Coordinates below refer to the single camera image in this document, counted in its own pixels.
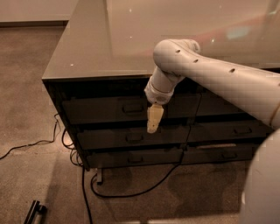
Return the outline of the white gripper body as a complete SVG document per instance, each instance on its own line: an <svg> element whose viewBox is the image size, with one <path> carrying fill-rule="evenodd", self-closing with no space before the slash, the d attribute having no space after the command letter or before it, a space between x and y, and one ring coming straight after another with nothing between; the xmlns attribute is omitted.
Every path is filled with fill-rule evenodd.
<svg viewBox="0 0 280 224"><path fill-rule="evenodd" d="M169 93L160 92L156 90L149 80L144 89L146 98L151 104L165 105L167 104L173 96L173 91Z"/></svg>

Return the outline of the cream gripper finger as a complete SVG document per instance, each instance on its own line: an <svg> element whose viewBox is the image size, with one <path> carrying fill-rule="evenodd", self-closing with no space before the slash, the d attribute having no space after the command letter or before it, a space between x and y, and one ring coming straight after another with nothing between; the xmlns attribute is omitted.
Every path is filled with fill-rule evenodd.
<svg viewBox="0 0 280 224"><path fill-rule="evenodd" d="M147 110L147 132L153 134L157 131L158 125L162 119L164 109L161 105L152 104Z"/></svg>

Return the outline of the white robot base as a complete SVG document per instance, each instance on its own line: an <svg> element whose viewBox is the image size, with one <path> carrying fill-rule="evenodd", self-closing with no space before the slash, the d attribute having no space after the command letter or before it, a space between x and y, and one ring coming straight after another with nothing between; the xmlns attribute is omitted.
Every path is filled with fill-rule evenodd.
<svg viewBox="0 0 280 224"><path fill-rule="evenodd" d="M238 224L280 224L280 129L265 139L251 162Z"/></svg>

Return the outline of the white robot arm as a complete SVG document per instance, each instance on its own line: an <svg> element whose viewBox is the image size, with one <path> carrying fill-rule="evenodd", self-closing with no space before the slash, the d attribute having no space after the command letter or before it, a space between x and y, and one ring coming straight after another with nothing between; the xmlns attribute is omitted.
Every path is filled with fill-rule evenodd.
<svg viewBox="0 0 280 224"><path fill-rule="evenodd" d="M200 54L191 39L166 39L153 51L156 65L144 89L148 102L147 131L154 133L175 87L188 78L232 103L262 123L280 128L280 74Z"/></svg>

